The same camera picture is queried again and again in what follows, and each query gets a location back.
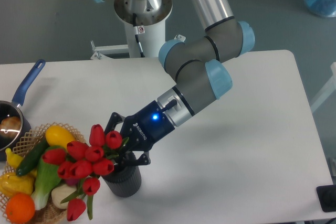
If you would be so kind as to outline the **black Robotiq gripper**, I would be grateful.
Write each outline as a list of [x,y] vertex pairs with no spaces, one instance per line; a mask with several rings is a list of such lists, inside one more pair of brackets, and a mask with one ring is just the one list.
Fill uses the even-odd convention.
[[[120,123],[123,123],[120,130],[121,136],[129,139],[122,148],[122,151],[126,153],[117,161],[122,167],[150,165],[148,151],[156,142],[175,130],[174,125],[156,101],[152,101],[136,114],[126,118],[113,112],[104,134],[114,131]],[[143,153],[137,158],[133,152],[127,151],[143,151]]]

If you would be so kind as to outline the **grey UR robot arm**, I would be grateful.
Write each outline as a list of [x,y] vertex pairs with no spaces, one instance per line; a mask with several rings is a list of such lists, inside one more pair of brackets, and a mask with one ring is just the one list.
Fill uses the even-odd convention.
[[136,114],[112,114],[105,132],[122,124],[121,135],[128,139],[111,154],[121,168],[148,165],[149,150],[157,141],[231,89],[232,79],[223,63],[254,47],[252,28],[235,19],[227,0],[192,1],[205,30],[205,36],[196,42],[186,44],[180,35],[165,41],[165,20],[171,13],[172,0],[114,0],[127,43],[92,49],[98,58],[104,54],[158,57],[175,81],[173,88]]

